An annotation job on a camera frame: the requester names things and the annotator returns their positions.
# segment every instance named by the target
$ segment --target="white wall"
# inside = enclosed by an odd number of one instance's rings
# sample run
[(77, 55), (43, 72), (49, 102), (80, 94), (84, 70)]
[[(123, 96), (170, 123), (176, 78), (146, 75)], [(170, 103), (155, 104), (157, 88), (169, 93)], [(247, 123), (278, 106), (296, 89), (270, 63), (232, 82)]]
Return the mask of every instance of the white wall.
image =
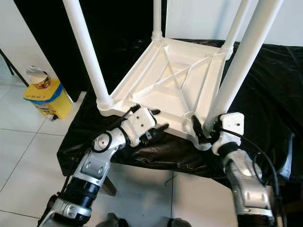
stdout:
[[(241, 0), (168, 0), (166, 37), (226, 39)], [(257, 5), (252, 0), (240, 41)], [(303, 46), (303, 0), (284, 0), (265, 40), (267, 44)]]
[(30, 65), (57, 77), (13, 0), (0, 0), (0, 48), (27, 82)]

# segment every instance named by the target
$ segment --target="black panel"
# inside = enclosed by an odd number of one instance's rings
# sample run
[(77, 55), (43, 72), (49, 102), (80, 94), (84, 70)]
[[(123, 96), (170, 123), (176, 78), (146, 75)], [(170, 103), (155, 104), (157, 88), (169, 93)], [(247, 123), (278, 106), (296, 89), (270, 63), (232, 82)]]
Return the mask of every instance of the black panel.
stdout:
[[(65, 89), (76, 101), (90, 85), (63, 2), (14, 0), (43, 53)], [(119, 66), (121, 50), (152, 35), (152, 0), (80, 1), (89, 33), (111, 92), (122, 78), (112, 78)], [(162, 30), (165, 32), (166, 4), (162, 1)]]

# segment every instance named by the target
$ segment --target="white pipe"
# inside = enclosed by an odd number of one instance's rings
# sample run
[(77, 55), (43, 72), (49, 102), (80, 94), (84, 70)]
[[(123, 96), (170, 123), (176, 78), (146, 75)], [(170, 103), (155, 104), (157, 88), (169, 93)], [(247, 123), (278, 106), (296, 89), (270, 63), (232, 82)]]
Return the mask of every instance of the white pipe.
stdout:
[(241, 44), (208, 112), (203, 128), (206, 135), (217, 117), (228, 111), (253, 64), (283, 0), (260, 0), (245, 31)]
[(153, 40), (160, 40), (162, 38), (161, 31), (161, 0), (153, 0)]
[(91, 84), (96, 93), (97, 106), (101, 110), (107, 110), (113, 105), (113, 100), (107, 92), (80, 3), (78, 0), (63, 0), (63, 3)]
[(236, 38), (239, 34), (241, 25), (244, 21), (245, 15), (247, 13), (247, 10), (250, 6), (251, 0), (242, 0), (237, 14), (232, 22), (232, 26), (228, 32), (227, 38), (225, 40), (225, 43), (221, 47), (221, 52), (226, 52), (228, 53), (226, 56), (226, 60), (230, 59), (232, 52), (233, 52), (233, 44), (236, 41)]

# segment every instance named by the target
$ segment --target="black cloth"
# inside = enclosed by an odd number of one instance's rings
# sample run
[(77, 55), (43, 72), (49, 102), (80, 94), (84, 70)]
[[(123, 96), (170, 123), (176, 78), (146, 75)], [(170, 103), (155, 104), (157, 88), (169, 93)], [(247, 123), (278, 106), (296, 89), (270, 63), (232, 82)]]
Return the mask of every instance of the black cloth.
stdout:
[[(216, 47), (223, 44), (223, 41), (217, 40), (184, 41)], [(150, 39), (123, 43), (121, 48), (116, 47), (101, 62), (109, 92), (118, 85), (149, 43)], [(226, 62), (223, 75), (233, 56)], [(302, 67), (303, 47), (264, 44), (230, 107), (231, 112), (245, 115), (244, 135), (271, 157), (276, 169), (284, 164), (287, 154), (292, 152), (291, 179), (294, 181), (303, 180)], [(117, 119), (117, 116), (103, 117), (99, 113), (95, 94), (90, 89), (57, 153), (63, 175), (73, 173), (71, 166), (78, 164), (91, 139)], [(242, 141), (241, 147), (255, 151), (245, 141)], [(191, 142), (168, 133), (157, 144), (118, 151), (112, 157), (112, 162), (175, 170), (219, 181), (225, 178), (218, 156), (210, 150), (199, 151)], [(259, 163), (266, 172), (266, 163), (261, 158)]]

